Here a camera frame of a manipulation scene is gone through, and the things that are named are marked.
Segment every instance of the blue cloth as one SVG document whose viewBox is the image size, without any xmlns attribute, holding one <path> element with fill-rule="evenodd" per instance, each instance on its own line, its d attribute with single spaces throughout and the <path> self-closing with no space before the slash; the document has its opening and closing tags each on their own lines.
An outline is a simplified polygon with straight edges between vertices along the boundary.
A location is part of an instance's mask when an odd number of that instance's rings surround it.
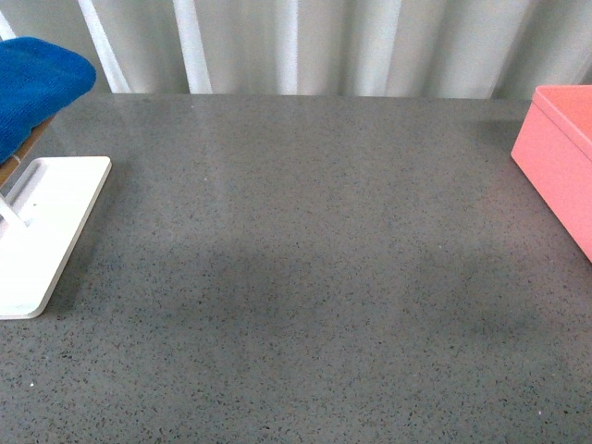
<svg viewBox="0 0 592 444">
<path fill-rule="evenodd" d="M 0 163 L 95 80 L 93 65 L 67 49 L 32 37 L 0 42 Z"/>
</svg>

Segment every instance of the white plastic base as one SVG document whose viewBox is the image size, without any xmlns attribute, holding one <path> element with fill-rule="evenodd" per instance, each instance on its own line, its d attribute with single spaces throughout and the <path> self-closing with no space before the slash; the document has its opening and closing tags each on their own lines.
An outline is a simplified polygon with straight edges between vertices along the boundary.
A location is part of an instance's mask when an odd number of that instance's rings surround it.
<svg viewBox="0 0 592 444">
<path fill-rule="evenodd" d="M 111 169 L 108 157 L 31 162 L 6 197 L 27 227 L 0 219 L 0 319 L 42 313 Z"/>
</svg>

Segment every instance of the pink plastic container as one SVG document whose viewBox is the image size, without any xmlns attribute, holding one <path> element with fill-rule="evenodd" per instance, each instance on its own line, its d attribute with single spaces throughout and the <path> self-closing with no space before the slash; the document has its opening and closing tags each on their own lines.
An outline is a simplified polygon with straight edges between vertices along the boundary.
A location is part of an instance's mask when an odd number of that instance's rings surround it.
<svg viewBox="0 0 592 444">
<path fill-rule="evenodd" d="M 512 158 L 592 260 L 592 86 L 539 86 Z"/>
</svg>

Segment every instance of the white curtain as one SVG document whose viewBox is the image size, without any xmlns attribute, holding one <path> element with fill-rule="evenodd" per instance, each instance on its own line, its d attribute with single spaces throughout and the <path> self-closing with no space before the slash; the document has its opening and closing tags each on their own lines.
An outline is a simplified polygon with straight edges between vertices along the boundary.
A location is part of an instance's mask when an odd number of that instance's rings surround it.
<svg viewBox="0 0 592 444">
<path fill-rule="evenodd" d="M 592 81 L 591 25 L 590 0 L 0 0 L 1 39 L 113 93 L 530 98 Z"/>
</svg>

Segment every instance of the gray countertop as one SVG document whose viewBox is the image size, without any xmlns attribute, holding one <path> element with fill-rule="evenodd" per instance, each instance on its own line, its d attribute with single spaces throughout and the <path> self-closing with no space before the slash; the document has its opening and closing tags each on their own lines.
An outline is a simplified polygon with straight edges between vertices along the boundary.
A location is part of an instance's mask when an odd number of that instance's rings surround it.
<svg viewBox="0 0 592 444">
<path fill-rule="evenodd" d="M 0 442 L 589 443 L 592 267 L 510 158 L 527 107 L 80 99 L 34 154 L 113 170 L 0 323 Z"/>
</svg>

